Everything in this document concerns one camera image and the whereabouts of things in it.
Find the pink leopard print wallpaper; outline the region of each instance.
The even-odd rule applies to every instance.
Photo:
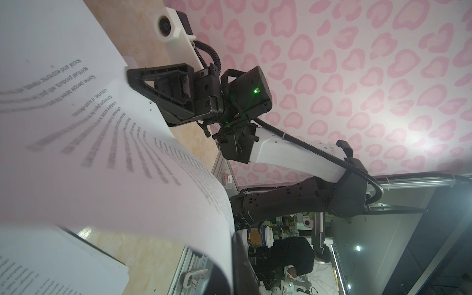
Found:
[[[261,66],[266,122],[313,143],[347,140],[372,175],[472,172],[472,1],[165,3],[188,15],[222,72]],[[231,166],[242,188],[309,176]]]

